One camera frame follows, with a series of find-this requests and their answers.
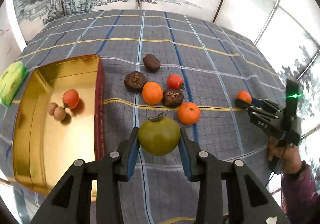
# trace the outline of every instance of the human hand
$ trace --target human hand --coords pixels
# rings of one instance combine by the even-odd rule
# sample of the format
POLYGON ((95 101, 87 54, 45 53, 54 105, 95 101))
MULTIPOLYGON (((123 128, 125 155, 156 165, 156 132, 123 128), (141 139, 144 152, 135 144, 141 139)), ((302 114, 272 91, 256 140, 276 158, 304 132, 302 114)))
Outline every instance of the human hand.
POLYGON ((270 137, 268 143, 268 160, 272 161, 273 157, 282 158, 281 171, 284 174, 295 174, 297 173, 302 165, 301 157, 299 154, 298 146, 293 145, 292 147, 276 147, 274 145, 275 138, 270 137))

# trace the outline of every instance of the yellow stripe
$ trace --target yellow stripe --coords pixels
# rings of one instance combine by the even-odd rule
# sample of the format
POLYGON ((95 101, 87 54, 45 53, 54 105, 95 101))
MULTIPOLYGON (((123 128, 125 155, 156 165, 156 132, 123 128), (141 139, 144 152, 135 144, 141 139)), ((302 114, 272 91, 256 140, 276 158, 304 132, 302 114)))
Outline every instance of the yellow stripe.
POLYGON ((271 73, 272 75, 278 76, 276 73, 273 73, 273 72, 272 72, 272 71, 270 71, 269 69, 265 69, 264 67, 259 66, 259 65, 255 64, 255 63, 252 63, 252 62, 250 62, 250 61, 247 61, 247 63, 249 63, 249 64, 251 64, 251 65, 254 65, 254 66, 258 67, 258 68, 261 68, 261 69, 263 69, 263 70, 265 70, 265 71, 267 71, 267 72, 271 73))
MULTIPOLYGON (((134 38, 109 38, 109 39, 88 39, 88 40, 80 40, 80 41, 78 41, 78 42, 70 42, 70 43, 55 45, 55 46, 52 46, 52 47, 41 48, 41 49, 39 49, 39 50, 30 52, 29 54, 20 56, 20 57, 18 57, 16 60, 20 60, 20 59, 25 58, 25 57, 27 57, 27 56, 33 55, 34 53, 38 53, 38 52, 40 52, 40 51, 48 50, 48 49, 55 48, 55 47, 64 47, 64 46, 73 45, 73 44, 75 44, 75 43, 81 44, 81 43, 88 43, 88 42, 94 42, 94 41, 113 41, 113 40, 132 40, 132 41, 139 41, 139 39, 134 39, 134 38)), ((188 44, 184 44, 184 43, 177 43, 177 42, 174 43, 174 42, 173 42, 172 40, 170 40, 170 39, 142 39, 142 41, 143 41, 143 42, 170 42, 170 43, 172 43, 172 44, 176 44, 176 45, 180 45, 180 46, 192 47, 192 48, 198 48, 198 49, 204 50, 203 47, 188 45, 188 44)), ((208 51, 211 51, 211 52, 219 53, 219 54, 222 54, 222 55, 228 55, 228 56, 231 56, 231 57, 238 56, 238 54, 228 54, 228 53, 221 52, 221 51, 214 50, 214 49, 210 49, 210 48, 207 48, 207 50, 208 50, 208 51)))
POLYGON ((177 217, 177 218, 173 218, 170 220, 166 220, 164 222, 161 222, 160 224, 172 224, 178 221, 182 221, 182 220, 186 220, 186 221, 195 221, 195 218, 187 218, 187 217, 177 217))
POLYGON ((14 104, 20 104, 20 102, 21 102, 21 99, 20 100, 16 100, 16 99, 12 100, 12 103, 14 103, 14 104))
MULTIPOLYGON (((101 16, 101 17, 92 17, 92 18, 86 18, 86 19, 80 19, 80 20, 77 20, 77 21, 67 21, 65 23, 62 23, 60 25, 57 25, 57 26, 53 26, 53 27, 50 27, 48 29, 45 29, 45 30, 42 30, 41 32, 44 32, 44 31, 47 31, 47 30, 50 30, 50 29, 53 29, 53 28, 56 28, 56 27, 59 27, 59 26, 62 26, 64 24, 67 24, 67 23, 74 23, 74 22, 78 22, 78 21, 86 21, 86 20, 93 20, 93 19, 100 19, 100 18, 110 18, 110 17, 142 17, 142 15, 108 15, 108 16, 101 16)), ((163 18, 163 19, 167 19, 166 17, 163 17, 163 16, 147 16, 145 15, 145 17, 147 18, 163 18)), ((188 23, 187 21, 182 21, 182 20, 176 20, 176 19, 171 19, 171 18, 168 18, 168 20, 172 20, 172 21, 178 21, 178 22, 183 22, 183 23, 188 23)), ((242 40, 242 39, 238 39, 237 37, 233 36, 233 35, 230 35, 230 34, 227 34, 228 36, 230 37, 233 37, 241 42, 243 42, 244 44, 247 44, 253 48, 257 48, 256 46, 254 45, 251 45, 250 43, 242 40)))
MULTIPOLYGON (((104 104, 110 104, 110 103, 122 103, 126 104, 128 106, 134 107, 134 104, 131 102, 128 102, 126 100, 120 99, 120 98, 109 98, 104 100, 104 104)), ((165 106, 151 106, 151 105, 144 105, 144 104, 137 104, 136 105, 139 109, 143 110, 160 110, 160 111, 177 111, 178 108, 169 108, 165 106)), ((199 106, 199 109, 201 111, 241 111, 239 108, 229 108, 229 107, 214 107, 214 106, 199 106)))

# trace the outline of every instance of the green tomato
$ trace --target green tomato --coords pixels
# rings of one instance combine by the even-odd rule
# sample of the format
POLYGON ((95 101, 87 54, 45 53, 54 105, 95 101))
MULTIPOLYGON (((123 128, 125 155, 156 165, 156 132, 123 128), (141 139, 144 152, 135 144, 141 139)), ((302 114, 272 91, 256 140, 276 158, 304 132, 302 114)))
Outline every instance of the green tomato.
POLYGON ((150 117, 138 130, 140 145, 152 155, 163 156, 172 152, 180 140, 180 129, 176 121, 163 113, 150 117))

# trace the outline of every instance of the green plastic package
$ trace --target green plastic package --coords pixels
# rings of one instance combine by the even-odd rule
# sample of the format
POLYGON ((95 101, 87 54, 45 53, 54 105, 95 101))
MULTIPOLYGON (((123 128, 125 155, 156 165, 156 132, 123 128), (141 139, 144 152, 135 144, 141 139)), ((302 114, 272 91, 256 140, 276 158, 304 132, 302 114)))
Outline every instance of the green plastic package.
POLYGON ((28 70, 21 61, 11 64, 0 78, 0 102, 9 107, 28 70))

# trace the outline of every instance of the person's arm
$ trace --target person's arm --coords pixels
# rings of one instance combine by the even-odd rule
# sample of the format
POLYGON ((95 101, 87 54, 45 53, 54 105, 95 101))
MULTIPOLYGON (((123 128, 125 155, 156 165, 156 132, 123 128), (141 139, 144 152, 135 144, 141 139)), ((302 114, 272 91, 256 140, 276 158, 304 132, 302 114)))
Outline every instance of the person's arm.
POLYGON ((269 139, 268 160, 274 156, 282 158, 282 191, 286 213, 291 224, 300 224, 307 211, 313 207, 319 197, 310 166, 301 161, 297 146, 275 147, 269 139))

